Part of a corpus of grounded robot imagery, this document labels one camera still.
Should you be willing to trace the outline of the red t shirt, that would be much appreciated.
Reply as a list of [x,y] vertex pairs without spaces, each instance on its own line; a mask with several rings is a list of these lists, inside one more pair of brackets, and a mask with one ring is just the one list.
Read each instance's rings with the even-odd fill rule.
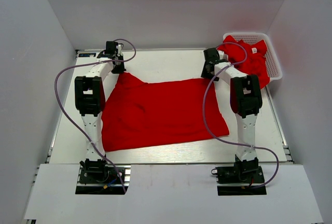
[[206,103],[208,79],[160,83],[120,74],[102,112],[102,144],[106,152],[187,143],[227,136],[214,85]]

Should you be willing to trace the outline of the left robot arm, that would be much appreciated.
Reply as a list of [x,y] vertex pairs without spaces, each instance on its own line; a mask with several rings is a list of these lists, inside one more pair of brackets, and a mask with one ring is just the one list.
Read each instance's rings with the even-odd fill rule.
[[75,107],[79,111],[84,131],[89,136],[87,140],[86,160],[80,164],[85,170],[84,176],[92,174],[99,182],[109,178],[109,168],[104,158],[98,159],[98,153],[105,155],[102,145],[102,111],[106,98],[103,81],[109,73],[123,73],[126,69],[123,63],[123,44],[118,41],[107,41],[105,50],[97,56],[97,64],[84,76],[74,80]]

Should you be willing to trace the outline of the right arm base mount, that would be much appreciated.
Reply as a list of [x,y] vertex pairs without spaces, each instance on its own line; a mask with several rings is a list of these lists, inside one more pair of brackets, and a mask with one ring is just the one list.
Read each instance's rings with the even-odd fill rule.
[[266,195],[266,187],[255,188],[265,183],[261,166],[254,172],[240,174],[234,166],[219,166],[211,170],[217,180],[218,196]]

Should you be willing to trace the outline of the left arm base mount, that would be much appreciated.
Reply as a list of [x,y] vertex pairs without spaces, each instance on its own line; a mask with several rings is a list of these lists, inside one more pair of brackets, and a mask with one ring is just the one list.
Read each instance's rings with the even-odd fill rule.
[[112,166],[81,167],[76,184],[76,195],[125,195],[120,177]]

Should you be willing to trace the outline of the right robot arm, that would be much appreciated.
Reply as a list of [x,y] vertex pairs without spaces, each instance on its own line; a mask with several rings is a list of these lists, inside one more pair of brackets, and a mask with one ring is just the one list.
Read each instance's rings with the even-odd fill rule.
[[201,77],[210,80],[203,96],[203,104],[210,86],[219,79],[230,87],[230,107],[236,116],[238,142],[233,166],[216,170],[220,184],[252,183],[258,173],[259,165],[255,150],[255,124],[262,107],[261,89],[256,75],[241,72],[226,55],[216,48],[203,51],[204,66]]

